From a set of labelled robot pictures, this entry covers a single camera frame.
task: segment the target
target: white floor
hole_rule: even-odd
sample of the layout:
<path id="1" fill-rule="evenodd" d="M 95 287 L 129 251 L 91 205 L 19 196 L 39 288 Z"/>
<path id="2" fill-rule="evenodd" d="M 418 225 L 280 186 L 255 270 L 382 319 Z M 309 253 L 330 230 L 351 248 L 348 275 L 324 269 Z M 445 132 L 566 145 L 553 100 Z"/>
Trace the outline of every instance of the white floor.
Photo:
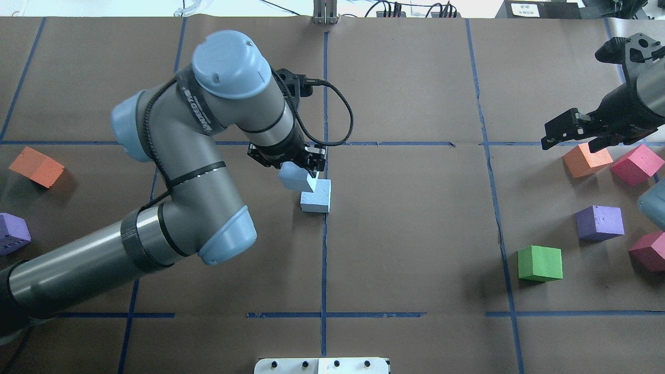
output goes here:
<path id="1" fill-rule="evenodd" d="M 429 4 L 431 0 L 404 0 L 403 3 Z M 303 15 L 312 15 L 312 0 L 272 0 L 282 7 Z M 186 0 L 186 6 L 194 0 Z M 338 0 L 338 12 L 364 16 L 373 0 Z M 494 18 L 503 0 L 456 0 L 452 2 L 465 18 Z M 644 10 L 651 17 L 665 19 L 665 9 L 650 0 Z M 61 17 L 172 17 L 182 8 L 182 0 L 1 0 L 0 16 Z M 427 8 L 407 7 L 407 17 L 423 17 Z M 278 17 L 290 13 L 260 0 L 202 0 L 197 13 L 229 17 Z"/>

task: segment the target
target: pink foam block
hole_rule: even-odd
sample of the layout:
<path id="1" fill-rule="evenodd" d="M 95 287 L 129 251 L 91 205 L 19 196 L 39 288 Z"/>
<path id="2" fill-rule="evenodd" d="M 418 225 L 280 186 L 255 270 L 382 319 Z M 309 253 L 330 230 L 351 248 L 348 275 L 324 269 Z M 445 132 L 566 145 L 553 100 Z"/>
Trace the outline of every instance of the pink foam block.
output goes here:
<path id="1" fill-rule="evenodd" d="M 628 253 L 650 272 L 665 272 L 665 232 L 643 236 Z"/>
<path id="2" fill-rule="evenodd" d="M 635 186 L 654 176 L 663 164 L 665 160 L 641 144 L 621 156 L 610 170 L 629 186 Z"/>

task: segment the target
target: orange foam block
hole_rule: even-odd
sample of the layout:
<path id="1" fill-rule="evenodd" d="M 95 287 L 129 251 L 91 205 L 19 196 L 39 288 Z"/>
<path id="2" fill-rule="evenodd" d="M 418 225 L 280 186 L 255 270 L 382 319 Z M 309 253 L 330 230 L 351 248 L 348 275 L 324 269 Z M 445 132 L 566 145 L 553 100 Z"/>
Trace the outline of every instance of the orange foam block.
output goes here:
<path id="1" fill-rule="evenodd" d="M 614 162 L 607 149 L 591 153 L 588 143 L 575 146 L 570 152 L 563 155 L 563 161 L 573 178 L 594 174 Z"/>
<path id="2" fill-rule="evenodd" d="M 50 188 L 65 171 L 64 166 L 30 147 L 25 147 L 21 151 L 21 154 L 11 163 L 9 169 L 46 188 Z"/>

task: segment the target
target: green foam block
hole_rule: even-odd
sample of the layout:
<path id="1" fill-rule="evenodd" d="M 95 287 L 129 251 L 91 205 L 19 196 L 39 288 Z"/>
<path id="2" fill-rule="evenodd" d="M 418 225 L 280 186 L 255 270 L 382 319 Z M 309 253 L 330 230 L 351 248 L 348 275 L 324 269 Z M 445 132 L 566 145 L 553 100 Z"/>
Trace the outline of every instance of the green foam block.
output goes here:
<path id="1" fill-rule="evenodd" d="M 519 279 L 553 281 L 563 279 L 559 248 L 528 246 L 517 251 Z"/>

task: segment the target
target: black device box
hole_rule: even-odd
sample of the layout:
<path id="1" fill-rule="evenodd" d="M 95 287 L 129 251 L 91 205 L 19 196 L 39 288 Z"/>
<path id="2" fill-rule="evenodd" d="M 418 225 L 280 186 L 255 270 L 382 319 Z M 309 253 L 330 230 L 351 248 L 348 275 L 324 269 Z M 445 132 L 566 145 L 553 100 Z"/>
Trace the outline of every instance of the black device box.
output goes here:
<path id="1" fill-rule="evenodd" d="M 528 15 L 516 15 L 514 13 L 519 13 L 514 11 L 515 7 L 526 7 L 527 9 L 533 9 L 536 7 L 537 12 L 529 12 Z M 510 1 L 505 0 L 499 8 L 495 18 L 558 18 L 558 19 L 581 19 L 579 6 L 577 3 L 545 3 L 540 1 Z"/>

